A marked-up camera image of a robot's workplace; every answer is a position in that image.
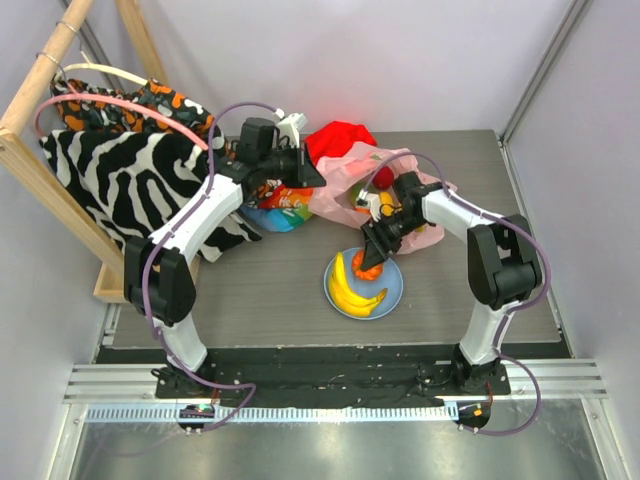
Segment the orange fake pumpkin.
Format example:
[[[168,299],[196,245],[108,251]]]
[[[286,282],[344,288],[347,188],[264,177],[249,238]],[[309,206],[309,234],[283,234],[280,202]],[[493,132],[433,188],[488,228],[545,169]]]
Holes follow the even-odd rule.
[[[364,250],[357,250],[351,261],[351,270],[354,276],[362,281],[376,281],[384,272],[384,264],[375,265],[369,269],[363,269]]]

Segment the pink plastic bag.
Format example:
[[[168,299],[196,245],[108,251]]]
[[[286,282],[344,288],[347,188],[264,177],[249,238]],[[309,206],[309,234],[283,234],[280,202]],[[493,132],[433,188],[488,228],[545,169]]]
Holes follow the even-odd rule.
[[[421,170],[418,159],[411,156],[406,148],[394,151],[357,142],[343,157],[325,156],[318,161],[316,168],[325,178],[326,186],[313,190],[309,201],[310,212],[335,223],[360,228],[371,217],[353,208],[349,190],[360,184],[368,192],[379,195],[379,190],[368,179],[382,161],[396,153],[403,156],[387,165],[395,177],[415,172],[425,184],[436,181],[434,176]]]

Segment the yellow fake banana bunch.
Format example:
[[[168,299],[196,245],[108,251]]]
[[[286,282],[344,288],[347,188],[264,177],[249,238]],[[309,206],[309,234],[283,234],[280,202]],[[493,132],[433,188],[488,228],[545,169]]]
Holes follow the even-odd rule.
[[[348,282],[347,270],[342,252],[333,260],[327,281],[329,298],[345,315],[355,318],[369,318],[385,300],[388,289],[383,288],[372,297],[365,297],[353,290]]]

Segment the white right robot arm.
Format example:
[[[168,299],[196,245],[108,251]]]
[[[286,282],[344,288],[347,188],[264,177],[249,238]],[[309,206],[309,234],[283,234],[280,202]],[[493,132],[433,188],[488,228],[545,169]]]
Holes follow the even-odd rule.
[[[529,223],[520,214],[503,217],[481,209],[446,183],[424,184],[414,173],[400,175],[394,191],[400,207],[388,216],[371,207],[372,218],[361,226],[362,265],[382,264],[410,233],[426,225],[442,227],[464,242],[475,304],[466,333],[454,348],[451,380],[460,393],[475,394],[497,370],[513,316],[543,280]]]

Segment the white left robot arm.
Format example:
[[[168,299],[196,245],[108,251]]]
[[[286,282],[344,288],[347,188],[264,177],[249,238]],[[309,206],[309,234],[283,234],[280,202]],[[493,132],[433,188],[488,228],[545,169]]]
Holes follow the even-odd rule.
[[[252,117],[241,128],[233,153],[217,158],[203,185],[179,212],[150,236],[125,247],[125,298],[147,318],[168,363],[182,371],[179,388],[205,397],[213,367],[192,310],[196,288],[189,267],[221,222],[269,180],[289,188],[322,187],[325,180],[300,140],[306,118],[292,113],[279,122]]]

